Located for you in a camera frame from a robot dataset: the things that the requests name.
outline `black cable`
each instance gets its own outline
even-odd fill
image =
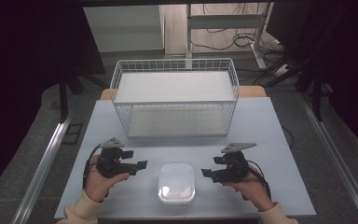
[[[197,47],[203,47],[203,48],[206,48],[206,49],[216,49],[216,50],[225,50],[225,49],[229,49],[231,46],[234,45],[234,42],[231,43],[228,47],[225,47],[225,48],[222,48],[222,49],[217,49],[217,48],[213,48],[213,47],[209,47],[209,46],[205,46],[205,45],[199,45],[199,44],[195,44],[193,43],[193,41],[190,40],[190,43],[194,46],[197,46]]]
[[[283,55],[283,57],[280,58],[280,60],[278,60],[275,64],[273,64],[269,69],[267,69],[260,77],[258,77],[253,85],[255,86],[256,83],[259,80],[262,80],[264,77],[267,77],[269,75],[272,75],[273,73],[271,72],[275,72],[276,70],[278,70],[278,66],[282,65],[282,62],[287,61],[288,60],[288,56],[287,55]]]
[[[270,54],[281,54],[281,55],[283,55],[283,52],[270,51],[270,52],[263,53],[263,59],[264,60],[266,60],[269,63],[276,63],[277,61],[272,61],[271,59],[267,58],[266,55],[270,55]]]
[[[264,50],[265,52],[283,52],[283,50],[270,49],[267,46],[266,42],[264,41],[263,37],[261,37],[261,36],[260,36],[260,40],[263,43],[264,47],[263,46],[259,46],[259,47],[262,49],[266,49],[266,50]]]
[[[254,77],[258,77],[258,76],[251,76],[251,77],[242,78],[242,79],[239,79],[238,82],[241,84],[241,82],[246,81],[247,79],[254,78]]]
[[[286,131],[287,133],[289,133],[290,138],[291,138],[291,140],[292,140],[292,141],[289,143],[289,147],[292,148],[292,146],[295,144],[295,137],[293,136],[293,134],[292,134],[288,129],[286,129],[285,127],[283,127],[283,125],[281,125],[281,127],[282,127],[282,129],[283,129],[284,131]]]
[[[268,49],[268,48],[265,48],[263,46],[258,46],[258,48],[260,49],[261,52],[263,53],[280,53],[280,54],[285,54],[286,52],[284,50],[281,50],[281,49]]]
[[[232,43],[225,47],[225,48],[213,48],[213,47],[210,47],[210,46],[206,46],[206,45],[200,45],[200,44],[195,44],[193,43],[193,41],[190,40],[190,43],[194,46],[197,46],[197,47],[203,47],[203,48],[206,48],[206,49],[216,49],[216,50],[225,50],[225,49],[229,49],[231,48],[231,46],[233,45],[236,45],[237,47],[240,47],[240,48],[244,48],[244,47],[248,47],[249,45],[251,45],[251,42],[248,42],[247,44],[244,44],[244,45],[241,45],[241,44],[238,44],[236,41],[239,40],[239,39],[248,39],[248,40],[252,40],[253,39],[249,36],[246,36],[246,35],[243,35],[243,33],[239,33],[239,34],[236,34],[232,37]]]
[[[240,14],[241,4],[237,3],[237,6],[234,8],[234,10],[231,12],[231,14],[234,14],[235,11],[238,11],[237,14]]]
[[[211,14],[209,9],[206,7],[206,4],[202,4],[202,12],[203,12],[204,15],[206,15],[205,9],[206,9],[206,11],[208,11],[209,14]],[[238,9],[238,14],[240,14],[240,3],[237,4],[237,6],[234,8],[234,10],[231,12],[231,14],[234,14],[234,12],[237,9]],[[211,31],[209,29],[206,29],[206,32],[208,32],[210,34],[213,34],[213,33],[219,33],[219,32],[225,31],[225,30],[227,30],[227,28],[220,29],[220,30],[213,30],[213,31]]]
[[[268,197],[271,199],[271,190],[269,189],[269,183],[266,181],[263,171],[261,170],[260,166],[258,166],[257,163],[255,163],[254,161],[247,161],[247,162],[250,162],[250,163],[254,164],[255,166],[257,166],[257,168],[261,174],[259,174],[257,171],[255,171],[252,168],[249,168],[249,173],[251,173],[252,175],[257,177],[261,181],[261,184],[266,189],[266,193],[267,193]]]
[[[243,4],[242,14],[245,13],[245,8],[246,8],[246,14],[247,14],[248,13],[248,4],[247,3]]]
[[[258,171],[260,171],[261,176],[264,178],[263,171],[261,170],[260,166],[257,165],[257,163],[255,163],[254,161],[247,161],[247,162],[250,162],[251,164],[255,165],[257,167]]]
[[[94,153],[98,150],[98,148],[100,148],[99,144],[96,148],[94,148],[91,151],[91,154],[89,154],[89,159],[86,161],[86,165],[84,166],[84,171],[83,171],[83,189],[86,187],[86,182],[87,182],[87,176],[89,175],[89,169],[91,167],[91,160],[92,160],[92,156],[94,156]]]

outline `wall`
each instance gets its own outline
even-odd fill
[[[163,49],[158,6],[83,9],[100,52]]]

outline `sleeve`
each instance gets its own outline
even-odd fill
[[[298,224],[295,219],[288,218],[282,211],[279,203],[266,212],[258,213],[264,224]]]
[[[65,219],[58,221],[57,224],[97,224],[97,212],[101,206],[102,203],[92,201],[83,190],[76,203],[65,206]]]

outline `wrist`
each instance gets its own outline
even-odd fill
[[[101,199],[101,197],[92,194],[92,192],[90,192],[90,190],[85,189],[84,192],[86,193],[87,197],[89,197],[89,199],[92,200],[93,202],[95,202],[95,203],[103,202],[103,198]]]
[[[266,212],[275,206],[275,204],[272,202],[272,200],[268,196],[258,197],[256,199],[252,200],[252,203],[257,208],[257,210],[259,212]]]

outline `metal bracket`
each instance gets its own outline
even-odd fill
[[[249,147],[255,147],[256,143],[230,143],[222,149],[222,153],[233,153]]]
[[[107,140],[100,145],[100,148],[111,148],[111,147],[124,147],[124,145],[118,141],[115,137]]]

